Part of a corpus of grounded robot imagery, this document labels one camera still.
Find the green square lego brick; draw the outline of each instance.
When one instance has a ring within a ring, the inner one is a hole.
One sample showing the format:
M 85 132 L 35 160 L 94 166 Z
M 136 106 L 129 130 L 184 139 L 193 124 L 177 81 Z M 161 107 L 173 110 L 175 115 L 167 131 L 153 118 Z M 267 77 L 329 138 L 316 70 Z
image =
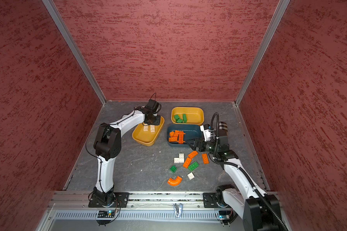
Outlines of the green square lego brick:
M 197 161 L 195 161 L 194 163 L 192 163 L 191 165 L 189 165 L 188 169 L 190 171 L 193 171 L 194 169 L 196 169 L 199 166 L 199 164 L 197 163 Z
M 175 167 L 175 165 L 172 165 L 172 167 L 170 168 L 171 172 L 173 172 L 173 173 L 176 172 L 176 169 L 177 168 Z

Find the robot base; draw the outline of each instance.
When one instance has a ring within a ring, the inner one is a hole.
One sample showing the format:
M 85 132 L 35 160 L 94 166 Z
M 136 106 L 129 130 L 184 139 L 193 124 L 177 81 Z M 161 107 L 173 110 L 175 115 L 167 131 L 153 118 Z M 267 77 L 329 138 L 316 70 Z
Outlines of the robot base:
M 126 208 L 129 193 L 113 192 L 113 188 L 106 193 L 100 192 L 94 187 L 89 201 L 89 208 L 115 208 L 116 200 L 120 201 L 121 208 Z

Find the white robotic arm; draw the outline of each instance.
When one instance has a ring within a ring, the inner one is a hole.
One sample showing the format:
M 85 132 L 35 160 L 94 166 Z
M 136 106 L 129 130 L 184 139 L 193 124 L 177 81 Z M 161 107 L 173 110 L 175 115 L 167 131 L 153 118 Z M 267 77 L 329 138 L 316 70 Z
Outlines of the white robotic arm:
M 145 115 L 139 110 L 134 110 L 120 120 L 110 123 L 109 126 L 119 129 L 122 137 L 131 128 L 135 127 L 139 123 L 143 123 L 144 120 Z M 108 160 L 103 156 L 99 156 L 99 158 L 101 161 L 98 161 L 98 182 L 95 184 L 95 187 L 100 192 L 108 192 L 114 186 L 113 169 L 116 157 Z
M 278 199 L 274 195 L 267 195 L 244 170 L 236 153 L 229 148 L 227 124 L 219 121 L 218 113 L 213 115 L 211 123 L 215 116 L 216 127 L 206 124 L 200 128 L 204 139 L 187 140 L 186 143 L 193 150 L 198 147 L 199 151 L 211 153 L 213 162 L 221 165 L 234 181 L 237 189 L 232 185 L 217 187 L 217 204 L 220 207 L 230 206 L 243 219 L 245 231 L 287 231 L 281 220 Z
M 157 101 L 149 99 L 147 105 L 134 108 L 134 111 L 120 120 L 110 124 L 103 123 L 99 127 L 94 142 L 98 159 L 98 178 L 93 190 L 98 205 L 110 207 L 115 200 L 113 170 L 116 157 L 121 151 L 121 137 L 139 123 L 159 125 L 161 116 L 157 113 L 160 109 L 161 105 Z

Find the yellow bin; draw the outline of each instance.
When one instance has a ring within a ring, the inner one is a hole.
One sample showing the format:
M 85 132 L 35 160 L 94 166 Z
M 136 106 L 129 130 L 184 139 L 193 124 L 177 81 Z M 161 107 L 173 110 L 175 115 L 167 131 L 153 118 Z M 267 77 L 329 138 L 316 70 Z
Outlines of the yellow bin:
M 155 132 L 150 131 L 150 125 L 148 127 L 148 131 L 143 130 L 143 125 L 140 123 L 136 126 L 134 132 L 132 133 L 132 138 L 138 142 L 139 144 L 145 146 L 152 146 L 157 140 L 159 133 L 162 130 L 163 124 L 165 123 L 165 119 L 161 116 L 161 122 L 159 125 L 155 126 Z
M 186 123 L 176 123 L 174 116 L 179 115 L 179 117 L 183 119 L 182 114 L 186 114 L 186 118 L 188 119 L 188 121 Z M 203 110 L 200 108 L 176 107 L 172 109 L 171 120 L 173 123 L 176 123 L 176 124 L 195 124 L 195 125 L 201 126 L 204 122 L 204 114 L 203 114 Z

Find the plastic tray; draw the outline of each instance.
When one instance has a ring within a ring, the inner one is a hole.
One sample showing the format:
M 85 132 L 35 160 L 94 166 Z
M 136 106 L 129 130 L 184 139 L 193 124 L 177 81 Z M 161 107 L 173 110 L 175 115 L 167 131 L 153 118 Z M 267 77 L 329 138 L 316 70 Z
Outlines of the plastic tray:
M 194 139 L 194 138 L 203 138 L 203 133 L 200 130 L 200 127 L 198 125 L 191 125 L 191 124 L 172 124 L 167 128 L 167 142 L 168 138 L 170 137 L 170 132 L 174 132 L 175 130 L 184 131 L 184 141 Z M 178 142 L 168 142 L 168 145 L 171 147 L 189 147 L 186 143 L 179 144 Z
M 155 132 L 150 132 L 150 126 L 148 127 L 148 131 L 144 132 L 143 125 L 140 123 L 138 126 L 136 126 L 134 132 L 132 133 L 132 138 L 139 144 L 152 146 L 155 140 L 157 140 L 164 123 L 165 119 L 161 116 L 161 122 L 155 127 Z
M 186 114 L 188 121 L 186 123 L 176 123 L 175 115 L 179 115 L 182 119 L 182 114 Z M 172 109 L 171 120 L 175 124 L 195 124 L 201 126 L 204 122 L 203 110 L 194 107 L 176 107 Z

